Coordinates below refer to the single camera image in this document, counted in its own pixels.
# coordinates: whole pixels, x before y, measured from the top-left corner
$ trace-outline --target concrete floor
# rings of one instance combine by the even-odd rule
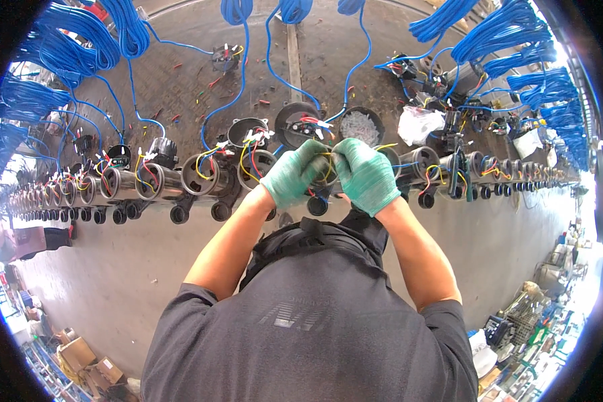
[[[423,210],[412,194],[409,203],[453,265],[468,329],[512,301],[574,213],[563,190],[524,195],[518,211],[505,197],[471,204],[441,199]],[[289,212],[299,220],[306,207]],[[339,222],[347,212],[346,201],[336,199],[323,220]],[[162,310],[222,225],[207,208],[195,207],[190,217],[177,226],[168,210],[153,209],[122,226],[111,217],[102,226],[79,223],[72,248],[39,253],[21,262],[20,272],[57,329],[74,328],[97,356],[107,355],[128,376],[139,377]],[[266,222],[266,234],[276,229],[275,221]],[[411,303],[391,244],[384,265],[395,292]]]
[[[135,4],[144,5],[152,12],[171,2],[145,0]],[[257,62],[265,54],[263,24],[275,3],[265,0],[255,4],[249,20],[251,47],[247,90],[233,108],[210,121],[209,143],[227,130],[233,118],[256,116],[273,121],[282,101],[288,99],[289,91],[275,81],[265,63]],[[406,25],[410,20],[424,17],[416,9],[428,11],[430,6],[421,0],[411,0],[411,3],[414,8],[391,1],[367,3],[365,20],[374,42],[374,52],[371,60],[352,77],[352,85],[356,85],[353,102],[380,111],[387,127],[385,143],[397,139],[395,127],[400,113],[397,99],[402,97],[402,91],[397,81],[371,67],[396,51],[419,54],[429,48],[429,45],[417,44],[406,31]],[[228,26],[219,14],[218,3],[210,0],[159,12],[152,24],[164,39],[195,43],[203,48],[224,42],[243,43],[244,40],[241,26]],[[273,49],[271,60],[274,69],[287,78],[285,30],[278,22],[272,22],[271,28],[273,42],[279,44]],[[337,14],[334,2],[316,1],[313,11],[300,25],[298,37],[303,86],[319,96],[322,107],[330,113],[339,110],[343,79],[348,69],[366,52],[356,16]],[[452,46],[459,39],[460,35],[450,30],[438,49]],[[447,59],[443,57],[444,67],[453,67]],[[172,66],[178,63],[183,66],[173,69]],[[237,73],[222,78],[212,91],[208,91],[207,84],[217,78],[208,63],[206,55],[157,44],[154,40],[142,57],[132,61],[139,112],[141,116],[149,117],[164,108],[159,120],[166,124],[168,137],[178,144],[181,161],[201,150],[198,117],[226,103],[229,99],[218,98],[239,88]],[[125,60],[113,70],[102,73],[111,81],[126,115],[131,117],[133,106],[127,74]],[[319,75],[327,84],[320,83]],[[271,85],[276,87],[275,91],[269,89]],[[76,96],[94,103],[102,100],[101,108],[114,115],[115,123],[120,123],[115,103],[102,82],[85,80]],[[256,99],[263,96],[272,102],[271,107],[253,108]],[[115,143],[114,135],[102,122],[102,117],[88,109],[79,108],[79,111],[99,122],[104,144]],[[170,118],[177,114],[182,115],[180,122],[171,123]],[[131,121],[128,118],[128,121],[126,125],[133,127],[126,132],[131,148],[148,147],[158,134],[157,127],[150,125],[145,130],[136,118]],[[471,131],[467,138],[474,139],[470,150],[479,149],[498,157],[516,157],[515,149],[504,137],[488,132],[478,135]],[[271,147],[274,149],[277,145],[274,143]],[[64,164],[77,160],[70,147],[65,148],[63,158]],[[542,162],[544,154],[535,152],[526,160]],[[520,199],[518,208],[515,200],[515,197],[495,197],[467,204],[440,198],[433,209],[422,210],[417,206],[415,194],[410,195],[409,204],[418,219],[442,246],[453,265],[464,300],[468,329],[484,325],[489,314],[508,305],[522,282],[531,278],[536,263],[545,258],[555,238],[574,214],[574,203],[563,190],[526,194]],[[306,213],[306,207],[292,208],[289,212],[298,220]],[[347,212],[348,205],[344,200],[333,200],[323,220],[339,222]],[[275,222],[276,219],[267,222],[264,232],[274,230]],[[122,226],[114,225],[111,216],[102,226],[93,222],[79,223],[79,239],[73,248],[39,253],[32,260],[20,263],[20,272],[31,292],[40,297],[57,329],[73,327],[98,357],[107,355],[125,374],[138,378],[162,310],[176,294],[200,250],[221,225],[212,220],[209,205],[193,207],[190,220],[180,226],[172,224],[169,210],[160,207],[149,208],[142,219],[129,220]],[[394,290],[411,302],[392,245],[387,247],[384,260]]]

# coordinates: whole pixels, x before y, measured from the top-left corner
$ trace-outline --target black t-shirt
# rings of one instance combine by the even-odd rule
[[[284,257],[222,301],[183,284],[141,392],[151,401],[474,401],[462,306],[418,314],[353,252]]]

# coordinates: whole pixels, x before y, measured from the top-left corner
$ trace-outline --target printed logo on shirt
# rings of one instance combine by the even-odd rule
[[[334,309],[329,303],[297,303],[280,302],[274,306],[258,324],[272,324],[275,327],[297,329],[300,331],[321,331],[334,316]]]

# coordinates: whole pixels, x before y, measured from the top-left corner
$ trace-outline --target worker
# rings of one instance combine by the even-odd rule
[[[203,248],[157,324],[144,401],[476,400],[453,270],[389,161],[354,138],[331,164],[326,152],[308,140],[284,153]],[[327,165],[346,218],[304,218],[255,245],[269,212],[300,202]],[[382,269],[388,236],[419,313]]]
[[[0,221],[0,262],[8,264],[16,260],[32,259],[37,253],[57,250],[62,246],[71,247],[76,238],[75,222],[69,228],[5,228]]]

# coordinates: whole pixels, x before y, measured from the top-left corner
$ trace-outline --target white wire terminal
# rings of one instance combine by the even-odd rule
[[[330,123],[326,123],[326,122],[322,122],[321,120],[317,121],[317,125],[319,125],[320,127],[324,127],[325,129],[328,129],[330,127],[333,127],[332,124]]]

